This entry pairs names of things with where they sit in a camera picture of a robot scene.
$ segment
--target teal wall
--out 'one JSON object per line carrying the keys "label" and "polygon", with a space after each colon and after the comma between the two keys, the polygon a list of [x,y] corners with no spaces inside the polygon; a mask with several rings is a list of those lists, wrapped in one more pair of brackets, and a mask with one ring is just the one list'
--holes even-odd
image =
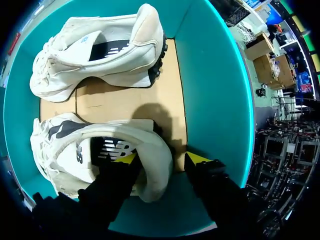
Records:
{"label": "teal wall", "polygon": [[[227,164],[243,186],[253,143],[253,104],[243,61],[223,20],[207,0],[149,0],[163,29],[175,38],[186,112],[188,147]],[[4,133],[15,174],[32,196],[55,196],[38,172],[30,146],[39,98],[29,88],[36,54],[71,16],[134,14],[143,0],[73,0],[44,19],[22,42],[14,59],[4,100]],[[164,196],[144,203],[130,197],[110,229],[149,237],[172,237],[207,227],[209,219],[185,173],[172,176]]]}
{"label": "teal wall", "polygon": [[244,187],[254,140],[253,100],[242,57],[206,0],[194,1],[175,36],[188,148],[219,159]]}

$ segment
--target white sneaker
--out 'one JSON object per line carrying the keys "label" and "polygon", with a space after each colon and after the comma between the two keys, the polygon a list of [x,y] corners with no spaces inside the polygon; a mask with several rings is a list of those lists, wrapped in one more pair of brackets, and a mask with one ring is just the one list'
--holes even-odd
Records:
{"label": "white sneaker", "polygon": [[47,101],[63,102],[87,77],[150,87],[167,48],[158,12],[149,4],[132,15],[71,17],[35,57],[30,88]]}
{"label": "white sneaker", "polygon": [[41,123],[36,118],[30,142],[40,173],[57,193],[71,198],[99,174],[93,161],[108,161],[108,155],[116,160],[136,151],[146,173],[146,182],[135,185],[136,194],[153,202],[163,195],[173,168],[169,147],[153,127],[146,119],[85,123],[74,113],[64,113]]}

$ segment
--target cardboard piece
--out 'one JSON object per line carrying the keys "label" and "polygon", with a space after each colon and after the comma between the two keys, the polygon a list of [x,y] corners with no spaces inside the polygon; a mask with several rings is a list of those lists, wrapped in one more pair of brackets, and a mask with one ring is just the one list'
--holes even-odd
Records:
{"label": "cardboard piece", "polygon": [[253,61],[270,52],[275,52],[272,42],[264,32],[256,35],[256,42],[255,45],[244,50],[247,59]]}
{"label": "cardboard piece", "polygon": [[187,128],[176,45],[167,40],[160,77],[150,88],[111,86],[100,78],[82,81],[76,90],[76,113],[90,123],[122,119],[152,119],[161,137],[175,149],[175,168],[184,170]]}
{"label": "cardboard piece", "polygon": [[253,61],[259,83],[267,85],[279,83],[269,59],[269,54],[265,54]]}
{"label": "cardboard piece", "polygon": [[286,88],[294,85],[295,79],[293,77],[293,74],[291,73],[290,65],[287,61],[286,55],[277,56],[275,58],[275,61],[278,61],[280,73],[278,76],[278,81],[280,84],[284,85]]}
{"label": "cardboard piece", "polygon": [[76,91],[64,102],[40,100],[40,121],[53,118],[64,113],[76,113]]}

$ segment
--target metal rack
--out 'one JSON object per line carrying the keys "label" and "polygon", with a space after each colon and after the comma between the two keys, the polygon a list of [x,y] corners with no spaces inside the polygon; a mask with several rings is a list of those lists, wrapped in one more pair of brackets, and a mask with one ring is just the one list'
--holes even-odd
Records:
{"label": "metal rack", "polygon": [[303,198],[320,156],[320,121],[271,121],[257,131],[246,187],[284,220]]}
{"label": "metal rack", "polygon": [[307,103],[314,102],[320,104],[320,100],[304,97],[273,96],[271,101],[275,101],[277,105],[277,121],[296,121],[301,118],[301,116],[310,115],[315,111],[312,107],[307,106],[310,105]]}

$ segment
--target shoe heel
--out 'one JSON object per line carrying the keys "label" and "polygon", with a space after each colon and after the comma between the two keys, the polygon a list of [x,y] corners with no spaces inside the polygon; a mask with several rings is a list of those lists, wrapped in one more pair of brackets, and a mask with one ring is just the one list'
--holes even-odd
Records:
{"label": "shoe heel", "polygon": [[166,35],[163,35],[163,46],[162,46],[162,51],[160,54],[160,57],[158,61],[156,61],[155,65],[148,70],[148,75],[150,79],[150,87],[155,83],[156,79],[160,76],[160,68],[162,67],[162,59],[166,55],[166,51],[168,50],[168,45],[166,44],[167,37]]}

